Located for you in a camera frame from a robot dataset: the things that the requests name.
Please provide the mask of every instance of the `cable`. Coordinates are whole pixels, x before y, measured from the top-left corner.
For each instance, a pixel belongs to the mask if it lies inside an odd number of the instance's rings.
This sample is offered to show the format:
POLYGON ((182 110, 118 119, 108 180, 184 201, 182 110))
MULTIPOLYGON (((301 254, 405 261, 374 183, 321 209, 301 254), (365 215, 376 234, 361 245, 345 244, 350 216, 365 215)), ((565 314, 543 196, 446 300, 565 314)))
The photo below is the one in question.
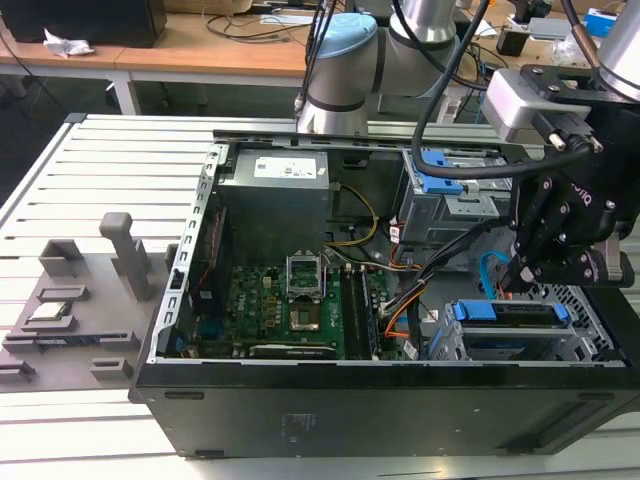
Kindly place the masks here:
MULTIPOLYGON (((402 25, 402 28, 404 29, 405 33, 409 36, 409 39, 413 42, 413 44, 415 45, 415 47, 418 49, 418 51, 434 66, 436 67, 440 73, 442 73, 443 75, 445 74, 445 72, 447 71, 447 69, 445 68, 444 65, 442 65, 442 63, 440 63, 440 61, 434 57, 431 52, 427 49, 427 47, 418 39, 418 37, 416 37, 415 33, 413 33, 413 30, 411 30, 411 27, 409 26, 409 24, 407 23, 407 20, 404 16, 404 13, 402 12, 402 7, 400 5, 400 0, 393 0, 393 8, 395 10, 396 16, 398 17, 398 21, 400 22, 400 25, 402 25)), ((469 30, 467 30, 467 33, 472 33, 475 30, 471 30, 472 26, 469 27, 469 30)), ((455 62, 456 65, 456 69, 458 68, 458 64, 460 63, 460 59, 458 59, 458 61, 455 62)), ((461 85, 464 85, 465 87, 468 88, 472 88, 474 90, 481 90, 484 91, 487 89, 486 85, 482 85, 479 83, 474 83, 474 82, 470 82, 469 80, 465 80, 464 78, 456 75, 455 71, 450 74, 450 78, 453 78, 456 82, 458 82, 461 85)))
POLYGON ((491 280, 489 279, 489 257, 495 256, 503 263, 509 263, 509 257, 497 250, 491 250, 480 257, 480 282, 482 289, 489 300, 495 300, 496 294, 493 291, 491 280))
POLYGON ((534 173, 557 170, 578 160, 585 160, 592 152, 592 148, 582 145, 574 152, 563 153, 554 157, 545 158, 538 161, 529 161, 515 165, 499 165, 493 167, 436 167, 421 160, 420 146, 417 146, 419 156, 415 156, 415 149, 412 145, 412 155, 418 158, 415 161, 416 168, 432 177, 447 178, 451 180, 481 180, 488 178, 511 178, 521 175, 531 175, 534 173))
POLYGON ((376 212, 373 210, 373 207, 371 206, 369 201, 366 198, 364 198, 364 196, 360 192, 358 192, 355 188, 353 188, 350 185, 345 185, 344 183, 340 185, 340 188, 346 188, 347 190, 349 190, 356 197, 358 197, 358 199, 364 204, 365 207, 367 207, 369 212, 371 212, 371 218, 373 218, 373 225, 371 226, 371 230, 369 230, 369 233, 367 233, 367 235, 365 235, 364 237, 358 240, 349 240, 346 242, 326 242, 325 245, 329 247, 352 247, 352 246, 367 243, 369 240, 373 238, 373 236, 376 233, 376 230, 378 229, 378 215, 376 215, 376 212))
POLYGON ((411 296, 419 288, 422 288, 428 279, 430 279, 437 270, 444 267, 451 258, 455 257, 459 253, 468 250, 470 245, 475 242, 480 235, 488 232, 494 228, 504 227, 508 224, 509 219, 507 217, 492 218, 475 224, 469 230, 461 233, 457 237, 452 238, 446 244, 444 244, 436 253, 434 253, 427 262, 422 266, 420 271, 414 278, 414 284, 407 289, 401 295, 392 298, 384 306, 385 310, 393 307, 396 304, 400 304, 409 296, 411 296))
POLYGON ((309 91, 309 83, 311 82, 311 74, 313 73, 313 69, 316 65, 316 60, 318 58, 318 52, 320 52, 320 47, 322 46, 322 42, 324 41, 324 37, 327 34, 327 30, 329 30, 329 24, 331 23, 331 18, 333 17, 333 12, 336 9, 337 0, 333 0, 331 2, 331 6, 329 7, 329 13, 327 14, 327 19, 324 19, 324 10, 320 15, 320 21, 318 25, 322 27, 322 31, 320 32, 320 36, 314 40, 313 47, 311 48, 311 56, 309 58, 309 63, 307 64, 307 68, 304 73, 304 78, 302 79, 302 88, 301 88, 301 98, 300 102, 296 102, 295 104, 295 113, 299 113, 302 111, 305 103, 307 103, 307 95, 309 91))
POLYGON ((235 34, 227 33, 227 30, 232 26, 236 27, 236 28, 243 28, 243 27, 246 27, 248 25, 251 25, 252 23, 260 22, 262 20, 262 17, 254 19, 254 20, 251 20, 251 21, 246 22, 244 24, 233 23, 233 20, 228 15, 214 15, 209 20, 207 20, 205 18, 205 11, 206 11, 206 9, 208 7, 210 7, 210 5, 205 5, 203 7, 203 9, 201 10, 200 14, 201 14, 202 20, 205 22, 207 30, 209 30, 214 35, 218 35, 220 37, 227 38, 227 39, 233 40, 233 41, 238 41, 238 42, 241 42, 241 43, 256 44, 256 43, 275 43, 275 42, 286 41, 287 40, 286 37, 281 37, 281 36, 277 35, 278 33, 284 32, 287 35, 289 35, 289 37, 291 37, 291 39, 294 42, 298 43, 299 45, 301 45, 303 47, 305 46, 304 43, 302 43, 300 40, 298 40, 297 38, 295 38, 293 36, 293 34, 291 33, 291 30, 295 30, 295 29, 298 29, 298 28, 306 27, 306 25, 286 26, 284 23, 282 23, 282 21, 279 18, 277 18, 276 16, 273 16, 273 15, 270 15, 267 18, 270 18, 270 19, 276 21, 283 28, 279 28, 277 30, 271 30, 269 32, 254 33, 254 34, 250 34, 250 35, 235 35, 235 34), (222 31, 214 28, 213 25, 212 25, 213 22, 215 22, 216 20, 219 20, 221 18, 226 18, 227 19, 227 26, 222 31))
MULTIPOLYGON (((396 263, 395 261, 395 256, 397 251, 398 251, 398 244, 395 243, 393 247, 391 247, 391 250, 389 251, 389 265, 391 265, 392 267, 402 268, 406 270, 406 268, 409 265, 407 265, 406 263, 396 263)), ((422 267, 418 264, 414 264, 411 267, 412 270, 420 270, 420 268, 422 267)))
POLYGON ((389 337, 408 337, 407 334, 399 333, 399 332, 392 332, 391 329, 393 328, 393 326, 395 325, 396 321, 398 320, 398 317, 400 317, 400 314, 402 314, 402 312, 404 312, 409 307, 409 305, 411 305, 420 295, 422 295, 424 293, 424 291, 425 291, 425 288, 422 288, 421 290, 419 290, 418 292, 413 294, 405 303, 403 303, 398 308, 398 310, 396 310, 396 312, 391 317, 391 320, 389 320, 389 323, 387 324, 387 327, 384 329, 384 336, 386 338, 389 338, 389 337))
MULTIPOLYGON (((507 63, 507 61, 504 58, 502 58, 497 53, 492 52, 488 48, 485 48, 482 45, 478 45, 476 42, 471 42, 469 44, 469 47, 474 47, 474 48, 477 48, 478 50, 482 50, 484 52, 487 52, 488 54, 492 55, 494 58, 497 58, 498 60, 500 60, 502 62, 502 64, 504 65, 504 68, 509 68, 509 64, 507 63)), ((480 53, 479 52, 478 52, 478 60, 480 61, 480 53)))
POLYGON ((198 284, 196 285, 196 288, 191 290, 191 296, 192 297, 196 293, 198 293, 200 291, 200 288, 202 287, 202 284, 204 283, 206 278, 209 276, 209 273, 211 272, 212 267, 213 267, 213 263, 215 262, 215 259, 216 259, 216 240, 217 240, 217 237, 218 237, 218 233, 220 231, 220 226, 221 226, 220 224, 222 223, 221 219, 222 219, 222 216, 221 216, 220 212, 216 213, 216 225, 215 225, 215 227, 213 227, 213 233, 211 234, 211 258, 209 259, 209 264, 207 265, 206 270, 204 271, 204 273, 200 277, 200 280, 198 280, 198 284))
POLYGON ((331 246, 327 246, 327 248, 329 250, 331 250, 337 257, 341 258, 342 260, 344 260, 345 262, 349 262, 349 263, 356 263, 358 265, 368 265, 370 267, 376 267, 376 268, 381 268, 382 270, 387 270, 389 272, 404 272, 404 269, 400 269, 400 268, 394 268, 394 267, 390 267, 388 265, 384 265, 382 263, 376 263, 376 262, 361 262, 359 260, 356 260, 354 258, 349 257, 348 255, 345 255, 344 253, 340 252, 337 248, 335 247, 331 247, 331 246))
POLYGON ((567 20, 569 20, 571 26, 575 27, 576 25, 580 24, 580 19, 578 18, 576 9, 573 8, 573 3, 571 3, 571 0, 561 0, 561 2, 564 13, 567 16, 567 20))
POLYGON ((2 41, 2 44, 5 46, 5 48, 9 51, 9 53, 11 54, 11 56, 13 57, 13 59, 18 62, 18 64, 24 69, 25 72, 27 72, 29 74, 29 76, 31 78, 33 78, 33 80, 40 85, 40 88, 42 88, 42 91, 44 93, 46 93, 49 98, 51 98, 51 100, 53 100, 53 103, 55 103, 58 107, 60 107, 60 109, 65 113, 68 114, 69 111, 64 107, 64 105, 62 105, 58 99, 56 97, 53 96, 53 94, 47 89, 47 87, 44 86, 44 83, 42 83, 40 81, 40 79, 38 77, 36 77, 31 70, 29 70, 27 68, 27 66, 22 62, 22 60, 20 60, 20 58, 13 53, 13 50, 11 50, 11 47, 9 46, 9 44, 7 43, 7 41, 4 38, 4 35, 2 34, 2 30, 0 30, 0 40, 2 41))
MULTIPOLYGON (((355 231, 354 231, 354 228, 353 228, 353 227, 349 227, 349 238, 350 238, 352 241, 357 240, 357 239, 356 239, 356 233, 355 233, 355 231)), ((364 248, 364 245, 362 245, 362 244, 358 244, 358 245, 356 245, 356 248, 357 248, 358 250, 360 250, 360 253, 362 253, 362 256, 364 257, 364 259, 365 259, 366 261, 368 261, 368 262, 375 262, 375 260, 373 259, 373 257, 372 257, 371 255, 369 255, 369 252, 367 252, 367 250, 364 248)))
MULTIPOLYGON (((49 81, 49 77, 45 78, 44 82, 42 82, 42 85, 46 85, 48 81, 49 81)), ((36 107, 36 104, 38 103, 38 100, 40 99, 41 94, 42 94, 42 88, 39 88, 38 93, 36 94, 36 98, 33 100, 33 103, 31 104, 31 108, 29 109, 29 117, 33 115, 33 109, 36 107)))
POLYGON ((311 20, 311 25, 309 26, 309 34, 307 35, 307 45, 304 49, 304 64, 309 65, 309 57, 311 55, 311 47, 313 46, 313 36, 316 32, 316 22, 318 21, 318 15, 320 14, 320 10, 324 12, 322 8, 323 2, 318 0, 316 2, 316 9, 313 12, 313 19, 311 20))
POLYGON ((454 70, 460 63, 460 59, 462 58, 462 55, 464 55, 464 51, 471 42, 471 37, 473 36, 472 32, 478 28, 488 6, 489 0, 480 0, 480 6, 471 21, 471 25, 469 26, 467 33, 465 33, 458 49, 453 54, 453 58, 447 66, 447 71, 438 80, 435 91, 427 101, 427 106, 418 120, 418 124, 416 125, 416 129, 413 132, 413 137, 411 139, 411 155, 416 168, 425 175, 437 178, 447 178, 451 180, 479 180, 488 178, 510 178, 519 175, 540 173, 547 170, 557 170, 569 163, 584 160, 593 152, 593 147, 581 145, 574 152, 563 153, 540 161, 530 161, 516 165, 498 165, 493 167, 438 167, 435 165, 429 165, 423 161, 421 146, 424 129, 427 126, 427 122, 429 121, 431 114, 434 112, 440 97, 447 88, 447 84, 451 80, 454 70))
POLYGON ((596 47, 593 38, 589 35, 587 28, 580 22, 576 9, 573 8, 571 0, 561 0, 564 13, 567 15, 567 20, 571 24, 571 33, 573 38, 576 39, 576 43, 582 50, 585 58, 589 62, 592 68, 598 68, 600 61, 598 60, 598 47, 596 47))

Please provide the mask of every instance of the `orange wire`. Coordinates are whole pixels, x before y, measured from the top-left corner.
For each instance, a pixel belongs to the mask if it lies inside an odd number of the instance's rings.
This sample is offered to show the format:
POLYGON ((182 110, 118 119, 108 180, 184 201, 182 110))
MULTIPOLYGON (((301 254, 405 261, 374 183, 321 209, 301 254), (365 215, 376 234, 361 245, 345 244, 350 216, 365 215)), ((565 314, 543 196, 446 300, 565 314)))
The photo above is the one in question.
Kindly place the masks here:
POLYGON ((504 290, 502 290, 502 285, 498 284, 498 290, 500 290, 500 295, 502 295, 502 298, 504 300, 511 300, 513 298, 513 296, 511 295, 511 292, 506 292, 504 290))
MULTIPOLYGON (((394 243, 393 247, 391 247, 391 251, 389 252, 389 266, 395 267, 395 268, 406 268, 407 267, 406 264, 396 263, 396 261, 394 260, 397 250, 398 250, 398 244, 394 243)), ((411 270, 420 270, 421 268, 422 268, 421 265, 415 264, 411 267, 411 270)))
POLYGON ((422 293, 424 292, 424 288, 416 293, 413 294, 413 296, 411 296, 409 298, 409 300, 407 300, 406 302, 404 302, 404 304, 396 311, 396 313, 393 314, 393 317, 391 317, 391 320, 389 321, 389 324, 387 325, 387 328, 385 328, 384 330, 384 336, 385 337, 392 337, 392 336, 403 336, 401 335, 402 332, 392 332, 391 329, 393 328, 393 326, 395 325, 396 321, 398 320, 398 317, 400 316, 400 314, 402 312, 404 312, 407 307, 409 305, 411 305, 414 300, 416 298, 418 298, 420 295, 422 295, 422 293))

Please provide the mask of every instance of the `white paper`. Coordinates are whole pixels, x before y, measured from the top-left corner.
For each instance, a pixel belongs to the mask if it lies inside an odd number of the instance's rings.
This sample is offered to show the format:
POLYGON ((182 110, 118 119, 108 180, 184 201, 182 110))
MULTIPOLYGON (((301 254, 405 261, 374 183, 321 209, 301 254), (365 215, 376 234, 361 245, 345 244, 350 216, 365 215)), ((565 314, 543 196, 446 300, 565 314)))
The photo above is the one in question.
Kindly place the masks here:
POLYGON ((416 349, 416 347, 411 345, 409 340, 405 340, 403 350, 411 360, 418 359, 418 350, 416 349))
POLYGON ((46 40, 43 42, 43 45, 47 47, 51 53, 63 58, 69 58, 69 55, 86 55, 87 53, 93 53, 95 51, 89 46, 89 42, 86 40, 67 40, 56 37, 46 28, 44 29, 44 35, 46 40))
POLYGON ((260 23, 265 25, 311 25, 309 15, 262 15, 260 23))
POLYGON ((478 28, 476 29, 476 35, 480 35, 481 37, 492 37, 498 34, 498 31, 489 25, 489 22, 486 20, 482 20, 478 28))
POLYGON ((315 179, 315 158, 260 157, 253 171, 256 178, 315 179))

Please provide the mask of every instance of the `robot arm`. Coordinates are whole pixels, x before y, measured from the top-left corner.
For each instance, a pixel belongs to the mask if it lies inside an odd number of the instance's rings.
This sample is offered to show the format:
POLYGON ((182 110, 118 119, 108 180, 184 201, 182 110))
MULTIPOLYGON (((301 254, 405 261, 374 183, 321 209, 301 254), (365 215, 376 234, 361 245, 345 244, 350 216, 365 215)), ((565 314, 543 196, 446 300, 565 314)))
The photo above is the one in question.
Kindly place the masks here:
MULTIPOLYGON (((455 0, 406 0, 404 4, 414 33, 445 64, 458 41, 454 8, 455 0)), ((440 72, 406 35, 396 15, 388 29, 378 28, 366 15, 335 15, 310 73, 298 131, 366 136, 368 94, 424 95, 440 72)))
POLYGON ((631 0, 598 52, 597 70, 528 65, 492 79, 482 109, 502 138, 537 133, 552 145, 546 157, 591 150, 562 168, 513 179, 516 238, 505 290, 526 291, 533 280, 633 284, 620 240, 640 208, 639 51, 640 0, 631 0))
MULTIPOLYGON (((569 0, 563 3, 571 7, 569 0)), ((472 23, 477 25, 487 4, 481 2, 472 23)), ((527 291, 533 281, 631 285, 634 272, 620 252, 620 240, 640 211, 640 0, 629 0, 597 57, 570 9, 593 69, 529 65, 494 74, 482 104, 486 118, 505 140, 531 143, 542 137, 550 145, 545 159, 455 172, 419 160, 424 127, 472 35, 455 45, 453 8, 454 0, 405 0, 402 12, 411 39, 397 15, 388 30, 360 24, 359 15, 334 17, 311 70, 298 131, 366 135, 368 93, 421 96, 431 89, 412 140, 416 167, 441 178, 513 177, 515 242, 501 280, 504 290, 527 291), (358 22, 355 29, 353 22, 358 22), (436 69, 416 49, 417 41, 420 50, 447 65, 442 76, 442 66, 436 69)))

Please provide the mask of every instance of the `green motherboard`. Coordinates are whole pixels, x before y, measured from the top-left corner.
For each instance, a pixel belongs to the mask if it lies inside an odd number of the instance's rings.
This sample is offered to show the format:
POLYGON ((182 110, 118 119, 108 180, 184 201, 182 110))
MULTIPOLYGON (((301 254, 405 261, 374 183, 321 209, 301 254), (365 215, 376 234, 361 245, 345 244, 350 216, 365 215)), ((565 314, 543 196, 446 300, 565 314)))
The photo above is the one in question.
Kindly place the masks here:
MULTIPOLYGON (((355 333, 343 318, 348 315, 347 321, 353 321, 342 298, 345 278, 351 275, 345 274, 344 269, 327 268, 322 276, 319 288, 323 298, 314 303, 305 298, 287 298, 284 266, 235 266, 224 319, 206 315, 198 318, 194 341, 199 345, 199 355, 241 358, 249 356, 251 345, 281 344, 332 349, 337 359, 361 358, 349 352, 353 351, 355 340, 351 337, 355 333)), ((293 270, 290 284, 318 285, 315 268, 293 270)), ((389 298, 384 272, 367 272, 366 284, 372 310, 375 310, 379 302, 389 298)))

